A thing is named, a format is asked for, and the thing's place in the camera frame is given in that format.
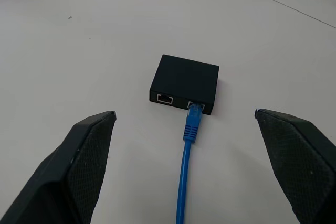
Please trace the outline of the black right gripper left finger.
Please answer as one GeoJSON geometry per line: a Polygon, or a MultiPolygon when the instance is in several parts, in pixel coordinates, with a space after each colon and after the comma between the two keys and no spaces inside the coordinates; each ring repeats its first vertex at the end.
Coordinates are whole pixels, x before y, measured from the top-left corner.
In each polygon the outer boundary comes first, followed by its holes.
{"type": "Polygon", "coordinates": [[[116,113],[76,123],[34,171],[0,224],[91,224],[106,172],[116,113]]]}

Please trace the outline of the black network switch box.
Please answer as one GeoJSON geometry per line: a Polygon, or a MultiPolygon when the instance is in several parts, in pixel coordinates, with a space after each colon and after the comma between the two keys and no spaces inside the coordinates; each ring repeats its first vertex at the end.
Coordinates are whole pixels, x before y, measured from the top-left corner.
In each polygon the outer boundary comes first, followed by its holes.
{"type": "Polygon", "coordinates": [[[212,113],[219,66],[176,56],[163,55],[149,90],[151,102],[188,110],[201,104],[203,113],[212,113]]]}

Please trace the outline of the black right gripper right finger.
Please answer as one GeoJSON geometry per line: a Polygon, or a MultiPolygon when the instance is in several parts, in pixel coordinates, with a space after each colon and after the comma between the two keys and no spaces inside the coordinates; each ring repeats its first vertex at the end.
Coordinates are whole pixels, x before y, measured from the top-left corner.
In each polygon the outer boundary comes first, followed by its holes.
{"type": "Polygon", "coordinates": [[[300,224],[336,224],[336,146],[311,122],[257,109],[274,175],[300,224]]]}

